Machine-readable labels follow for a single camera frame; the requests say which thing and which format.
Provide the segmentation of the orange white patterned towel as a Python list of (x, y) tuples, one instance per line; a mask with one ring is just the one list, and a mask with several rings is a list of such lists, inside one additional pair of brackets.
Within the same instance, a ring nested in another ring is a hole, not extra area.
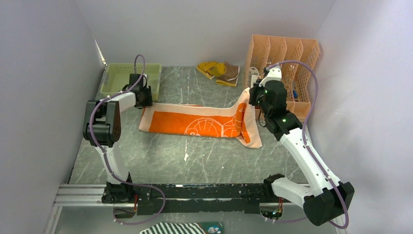
[(146, 107), (139, 124), (143, 132), (195, 137), (236, 138), (252, 149), (262, 147), (249, 88), (228, 108), (156, 103)]

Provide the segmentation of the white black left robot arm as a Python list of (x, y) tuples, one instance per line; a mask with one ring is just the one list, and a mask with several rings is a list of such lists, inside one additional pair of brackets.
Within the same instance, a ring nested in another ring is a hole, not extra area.
[(122, 161), (118, 141), (121, 112), (134, 107), (152, 106), (147, 74), (130, 74), (129, 83), (118, 93), (86, 103), (83, 137), (99, 152), (107, 173), (102, 203), (127, 203), (138, 200), (130, 172)]

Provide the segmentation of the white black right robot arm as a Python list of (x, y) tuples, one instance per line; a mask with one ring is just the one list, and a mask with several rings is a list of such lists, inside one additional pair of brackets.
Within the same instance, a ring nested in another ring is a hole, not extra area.
[(305, 187), (281, 174), (270, 175), (264, 180), (264, 198), (269, 202), (284, 198), (294, 203), (316, 226), (329, 222), (337, 228), (347, 228), (355, 189), (331, 172), (308, 141), (305, 127), (287, 109), (284, 84), (277, 80), (265, 84), (257, 81), (249, 93), (249, 103), (259, 107), (265, 127), (293, 156), (308, 182)]

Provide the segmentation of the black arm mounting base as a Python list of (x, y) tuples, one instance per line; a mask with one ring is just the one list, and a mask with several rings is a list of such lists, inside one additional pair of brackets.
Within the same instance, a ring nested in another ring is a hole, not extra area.
[(243, 212), (259, 214), (265, 205), (285, 199), (271, 194), (263, 183), (233, 184), (110, 184), (100, 203), (136, 208), (137, 215), (161, 213)]

